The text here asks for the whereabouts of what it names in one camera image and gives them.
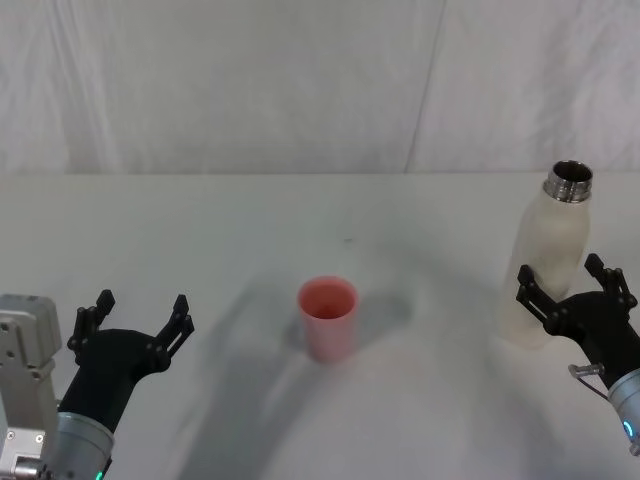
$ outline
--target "stainless steel bottle neck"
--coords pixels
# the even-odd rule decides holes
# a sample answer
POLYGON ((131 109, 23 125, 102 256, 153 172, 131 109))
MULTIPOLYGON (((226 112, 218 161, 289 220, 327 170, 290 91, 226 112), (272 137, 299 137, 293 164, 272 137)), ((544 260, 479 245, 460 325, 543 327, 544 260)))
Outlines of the stainless steel bottle neck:
POLYGON ((593 172, 584 163, 565 160, 556 163, 542 184, 551 198, 565 203, 581 203, 591 196, 593 172))

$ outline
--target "white fabric backdrop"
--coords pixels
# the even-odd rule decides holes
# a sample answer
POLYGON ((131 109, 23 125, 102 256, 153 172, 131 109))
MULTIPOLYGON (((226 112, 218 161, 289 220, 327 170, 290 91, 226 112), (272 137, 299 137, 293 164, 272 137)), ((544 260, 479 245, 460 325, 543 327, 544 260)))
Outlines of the white fabric backdrop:
POLYGON ((636 0, 0 0, 0 172, 640 167, 636 0))

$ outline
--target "white water bottle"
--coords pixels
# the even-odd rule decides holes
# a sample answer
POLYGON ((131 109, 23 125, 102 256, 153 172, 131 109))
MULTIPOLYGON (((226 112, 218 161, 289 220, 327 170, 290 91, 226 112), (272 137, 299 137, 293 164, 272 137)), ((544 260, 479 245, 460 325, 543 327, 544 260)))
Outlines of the white water bottle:
POLYGON ((556 163, 522 216, 497 312, 498 334, 521 347, 540 348, 551 336, 516 300, 520 266, 531 266, 540 287, 555 301, 564 298, 589 235, 592 177, 582 163, 556 163))

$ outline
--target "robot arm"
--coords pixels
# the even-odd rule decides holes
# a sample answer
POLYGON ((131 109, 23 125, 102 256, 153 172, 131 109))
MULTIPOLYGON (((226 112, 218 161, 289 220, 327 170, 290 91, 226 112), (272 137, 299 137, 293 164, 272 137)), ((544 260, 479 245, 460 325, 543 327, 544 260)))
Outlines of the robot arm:
POLYGON ((518 274, 516 299, 524 305, 550 335, 576 342, 591 365, 571 365, 572 376, 607 399, 616 410, 631 441, 630 452, 640 455, 640 337, 629 325, 629 311, 638 305, 629 292, 621 269, 604 268, 596 254, 590 254, 585 268, 602 287, 555 302, 540 288, 533 270, 523 265, 518 274), (605 396, 582 380, 598 375, 608 389, 605 396))
POLYGON ((103 478, 136 384, 167 370, 194 331, 184 295, 156 337, 99 330, 114 304, 104 290, 95 307, 78 309, 67 345, 80 368, 56 408, 50 377, 61 344, 55 305, 42 297, 0 296, 0 391, 9 426, 0 479, 103 478))

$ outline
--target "tabletop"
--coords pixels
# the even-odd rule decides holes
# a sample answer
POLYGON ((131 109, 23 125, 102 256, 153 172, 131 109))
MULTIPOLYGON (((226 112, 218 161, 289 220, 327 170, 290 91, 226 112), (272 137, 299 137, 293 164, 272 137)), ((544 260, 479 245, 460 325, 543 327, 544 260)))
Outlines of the tabletop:
MULTIPOLYGON (((0 291, 51 297, 63 342, 103 288, 103 328, 149 334, 187 295, 196 331, 134 391, 112 480, 635 479, 613 408, 567 372, 581 350, 492 330, 543 177, 3 178, 0 291), (295 306, 321 274, 361 296, 358 351, 332 367, 305 355, 295 306)), ((588 244, 636 294, 639 189, 595 175, 588 244)), ((574 288, 595 287, 580 269, 574 288)), ((56 364, 61 397, 72 353, 56 364)))

